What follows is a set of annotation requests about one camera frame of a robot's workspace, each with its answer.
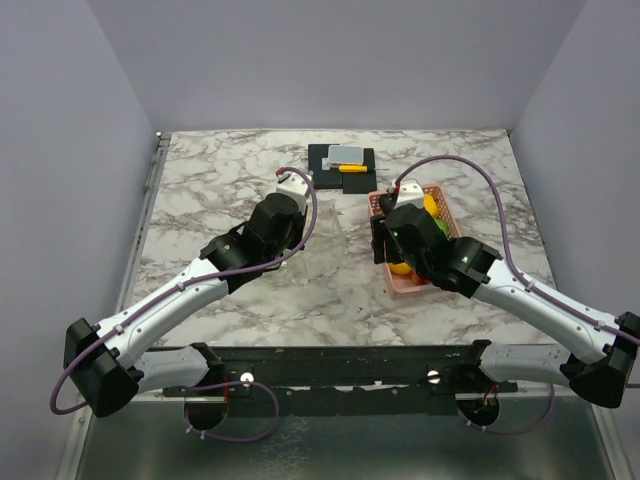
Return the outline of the clear polka dot zip bag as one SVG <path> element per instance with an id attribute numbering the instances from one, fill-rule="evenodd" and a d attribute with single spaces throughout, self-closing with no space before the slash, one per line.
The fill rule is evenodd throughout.
<path id="1" fill-rule="evenodd" d="M 335 200 L 319 200 L 314 231 L 305 248 L 283 263 L 284 279 L 306 285 L 336 273 L 346 253 L 345 233 Z"/>

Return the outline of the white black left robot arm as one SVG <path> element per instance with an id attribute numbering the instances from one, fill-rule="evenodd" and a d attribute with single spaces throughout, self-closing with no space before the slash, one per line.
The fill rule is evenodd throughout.
<path id="1" fill-rule="evenodd" d="M 155 351 L 153 344 L 204 307 L 234 293 L 302 250 L 315 218 L 305 193 L 279 189 L 256 204 L 249 220 L 211 240 L 179 274 L 143 300 L 90 324 L 80 318 L 65 332 L 64 380 L 98 418 L 137 394 L 192 387 L 206 395 L 220 385 L 215 355 L 196 344 Z"/>

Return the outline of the green toy lettuce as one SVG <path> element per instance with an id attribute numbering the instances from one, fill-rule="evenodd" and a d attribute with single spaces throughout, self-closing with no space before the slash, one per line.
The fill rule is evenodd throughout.
<path id="1" fill-rule="evenodd" d="M 434 219 L 436 225 L 438 226 L 438 228 L 444 233 L 445 236 L 449 236 L 450 235 L 450 230 L 449 227 L 447 225 L 447 223 L 440 219 L 440 218 L 435 218 Z"/>

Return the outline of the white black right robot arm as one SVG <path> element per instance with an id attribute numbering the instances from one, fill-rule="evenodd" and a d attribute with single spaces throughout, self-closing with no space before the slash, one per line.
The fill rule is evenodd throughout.
<path id="1" fill-rule="evenodd" d="M 613 315 L 572 300 L 522 274 L 486 244 L 447 237 L 414 205 L 374 215 L 370 227 L 375 263 L 405 262 L 433 286 L 498 307 L 554 339 L 549 347 L 487 343 L 459 367 L 467 389 L 526 380 L 566 386 L 601 407 L 621 405 L 639 349 L 638 315 Z"/>

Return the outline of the pink perforated plastic basket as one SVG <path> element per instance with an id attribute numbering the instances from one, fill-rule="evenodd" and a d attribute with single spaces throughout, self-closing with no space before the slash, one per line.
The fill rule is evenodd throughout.
<path id="1" fill-rule="evenodd" d="M 446 258 L 460 231 L 442 186 L 407 182 L 397 193 L 373 192 L 368 208 L 374 262 L 383 266 L 393 300 L 463 284 Z"/>

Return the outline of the yellow toy lemon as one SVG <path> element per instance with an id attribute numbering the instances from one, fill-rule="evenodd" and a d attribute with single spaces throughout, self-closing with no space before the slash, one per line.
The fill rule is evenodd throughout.
<path id="1" fill-rule="evenodd" d="M 392 263 L 389 265 L 389 270 L 391 271 L 392 274 L 398 275 L 398 276 L 409 275 L 412 271 L 411 267 L 405 262 Z"/>

